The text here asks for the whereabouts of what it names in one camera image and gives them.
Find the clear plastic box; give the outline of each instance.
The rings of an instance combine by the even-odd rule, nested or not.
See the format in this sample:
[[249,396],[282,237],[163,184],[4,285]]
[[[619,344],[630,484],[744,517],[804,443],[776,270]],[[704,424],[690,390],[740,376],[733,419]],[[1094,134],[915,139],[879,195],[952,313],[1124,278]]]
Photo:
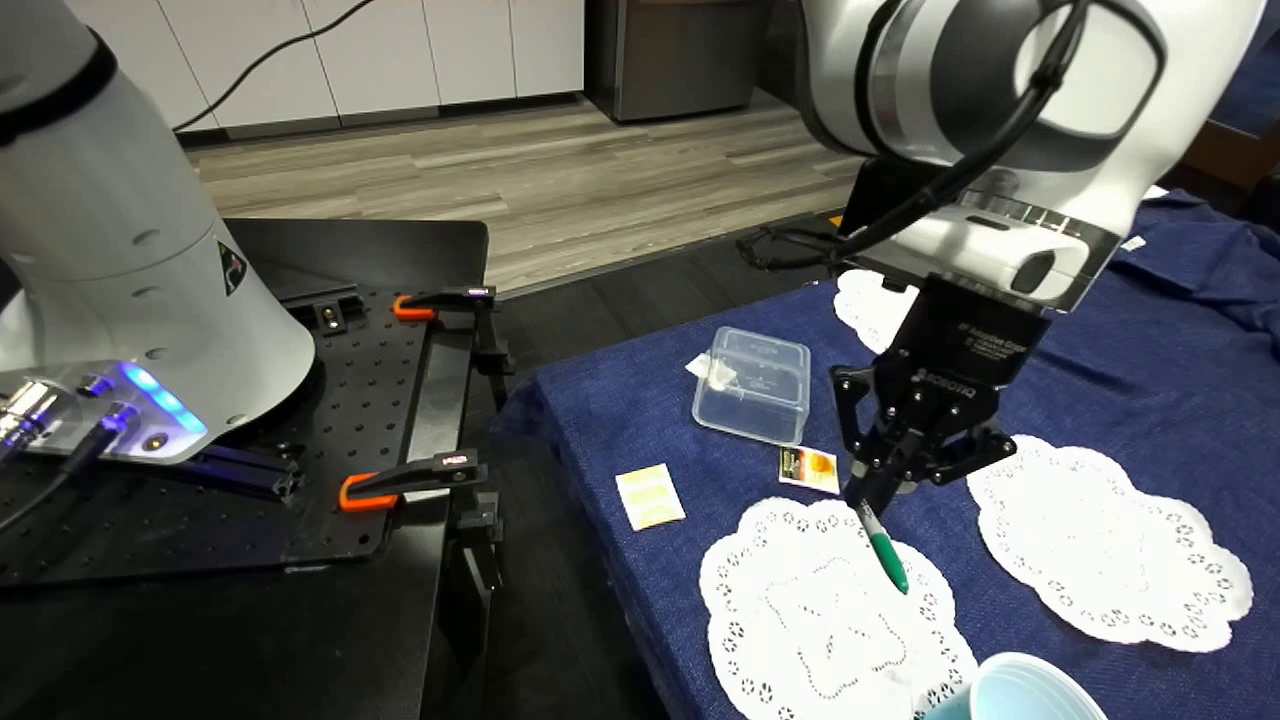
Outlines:
[[691,419],[729,434],[801,448],[811,350],[776,336],[719,327],[691,396]]

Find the plastic container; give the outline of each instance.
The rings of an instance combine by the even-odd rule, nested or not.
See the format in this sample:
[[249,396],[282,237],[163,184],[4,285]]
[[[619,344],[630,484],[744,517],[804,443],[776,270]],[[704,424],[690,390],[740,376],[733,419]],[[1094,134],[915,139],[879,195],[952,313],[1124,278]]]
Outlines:
[[1042,657],[1002,650],[978,668],[964,695],[923,720],[1109,720],[1109,712]]
[[713,431],[801,448],[810,396],[811,350],[804,344],[719,327],[691,396],[691,419]]

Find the clamp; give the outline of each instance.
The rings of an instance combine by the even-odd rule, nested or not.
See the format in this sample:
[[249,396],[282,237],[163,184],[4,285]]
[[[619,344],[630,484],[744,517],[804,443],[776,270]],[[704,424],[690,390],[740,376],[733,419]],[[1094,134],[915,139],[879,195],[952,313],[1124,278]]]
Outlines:
[[468,285],[468,287],[439,287],[439,293],[402,293],[394,301],[394,315],[418,327],[448,327],[444,313],[468,313],[475,327],[472,368],[488,376],[498,407],[510,405],[510,376],[515,371],[511,350],[498,333],[498,287]]
[[337,492],[337,507],[345,517],[389,517],[398,507],[448,499],[456,489],[475,480],[481,480],[475,452],[439,452],[389,473],[351,473]]

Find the cabinet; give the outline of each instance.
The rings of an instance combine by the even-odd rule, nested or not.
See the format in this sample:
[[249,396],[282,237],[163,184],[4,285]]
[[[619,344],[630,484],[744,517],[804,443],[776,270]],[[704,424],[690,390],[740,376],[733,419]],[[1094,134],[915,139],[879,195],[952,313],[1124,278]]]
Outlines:
[[[69,0],[170,125],[357,0]],[[197,129],[380,114],[583,87],[583,0],[371,0],[266,59]]]
[[[203,97],[220,97],[261,50],[307,32],[301,0],[162,0]],[[226,129],[334,120],[315,43],[294,43],[215,112]]]
[[510,0],[515,97],[583,87],[583,0]]
[[69,0],[69,8],[104,34],[170,125],[207,104],[156,0]]
[[[325,29],[351,0],[303,0],[307,23]],[[422,0],[375,0],[315,40],[342,114],[437,109],[437,65]]]
[[511,0],[423,0],[444,104],[515,97]]

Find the floor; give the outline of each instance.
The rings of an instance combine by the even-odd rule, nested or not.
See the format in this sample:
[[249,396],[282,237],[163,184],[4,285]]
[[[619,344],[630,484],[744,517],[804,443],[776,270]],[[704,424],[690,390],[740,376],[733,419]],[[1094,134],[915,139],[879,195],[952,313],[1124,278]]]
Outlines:
[[506,294],[845,207],[857,177],[764,91],[747,112],[673,125],[617,129],[590,99],[548,99],[197,145],[192,161],[226,216],[486,219]]
[[[519,376],[527,376],[542,365],[752,302],[811,276],[820,269],[755,270],[738,239],[713,239],[510,301],[499,321]],[[569,499],[554,452],[535,439],[488,434],[486,455],[506,475],[510,504],[510,589],[498,615],[486,714],[663,714],[592,553],[592,529]]]

